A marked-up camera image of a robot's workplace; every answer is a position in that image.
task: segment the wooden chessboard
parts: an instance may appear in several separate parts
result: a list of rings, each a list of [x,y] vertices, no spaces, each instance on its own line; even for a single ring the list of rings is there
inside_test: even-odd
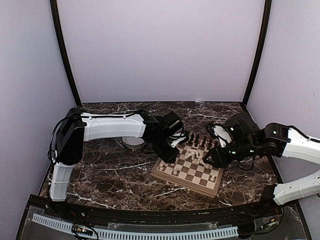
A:
[[[194,160],[191,157],[184,159],[187,149],[200,150],[205,156],[209,151],[207,149],[208,140],[204,147],[201,147],[202,141],[203,138],[200,137],[197,146],[194,142],[192,144],[185,142],[178,145],[177,148],[180,153],[177,155],[175,163],[165,163],[161,158],[158,158],[151,174],[169,183],[181,185],[191,191],[214,198],[218,192],[223,169],[217,169],[211,165],[209,168],[205,168],[204,165],[198,164],[196,158]]]

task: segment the robotic arm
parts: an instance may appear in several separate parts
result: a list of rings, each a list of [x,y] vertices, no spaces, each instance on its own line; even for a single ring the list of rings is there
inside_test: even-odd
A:
[[[59,128],[52,133],[48,153],[54,164],[49,192],[53,202],[66,200],[70,176],[82,159],[84,142],[122,137],[122,141],[132,148],[148,143],[164,162],[174,163],[179,153],[176,146],[188,140],[188,132],[184,131],[182,121],[174,112],[165,116],[153,116],[144,110],[128,115],[99,115],[80,113],[78,108],[71,108],[60,122]],[[52,149],[54,135],[55,150]]]
[[[320,164],[320,139],[305,135],[294,126],[270,123],[260,130],[246,112],[229,118],[224,125],[209,123],[206,130],[220,145],[212,148],[203,161],[224,168],[232,161],[256,155],[299,158]],[[267,186],[261,199],[278,205],[320,193],[320,170],[296,181]]]

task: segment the black chess piece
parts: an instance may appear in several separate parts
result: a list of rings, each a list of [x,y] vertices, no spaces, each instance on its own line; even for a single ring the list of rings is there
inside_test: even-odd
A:
[[[192,133],[188,144],[192,144],[192,142],[194,141],[194,137],[195,137],[195,135]]]
[[[212,138],[210,138],[208,146],[206,147],[206,149],[210,150],[212,147]]]
[[[195,140],[194,140],[194,146],[195,146],[195,147],[198,147],[199,137],[200,137],[200,135],[199,135],[199,133],[198,133],[198,134],[195,136]]]
[[[204,148],[205,147],[205,145],[206,145],[206,139],[207,139],[207,137],[206,136],[204,136],[203,137],[203,141],[202,141],[202,143],[201,143],[201,148]]]

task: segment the marble table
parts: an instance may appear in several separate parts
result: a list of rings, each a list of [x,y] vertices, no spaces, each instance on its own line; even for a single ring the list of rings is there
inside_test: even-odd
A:
[[[92,114],[128,114],[145,109],[154,115],[165,115],[174,111],[187,131],[208,137],[207,122],[224,123],[243,111],[239,103],[232,102],[90,103],[80,109]],[[126,148],[120,138],[85,142],[83,160],[72,172],[67,200],[120,210],[199,210],[257,202],[264,187],[277,182],[265,157],[257,158],[250,171],[241,170],[234,162],[224,169],[217,197],[211,198],[153,177],[150,171],[157,159],[151,151]],[[45,181],[40,193],[42,197],[46,196],[47,187]]]

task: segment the white wall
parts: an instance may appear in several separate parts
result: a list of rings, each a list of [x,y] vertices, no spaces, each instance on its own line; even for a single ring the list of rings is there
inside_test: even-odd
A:
[[[88,102],[242,101],[264,0],[60,0]]]
[[[75,106],[50,1],[0,2],[0,239],[16,239],[49,165],[57,121]]]
[[[248,110],[261,128],[270,122],[295,125],[320,138],[320,1],[273,1],[263,55]],[[285,182],[320,165],[277,159]],[[313,239],[320,239],[320,198],[300,201]]]

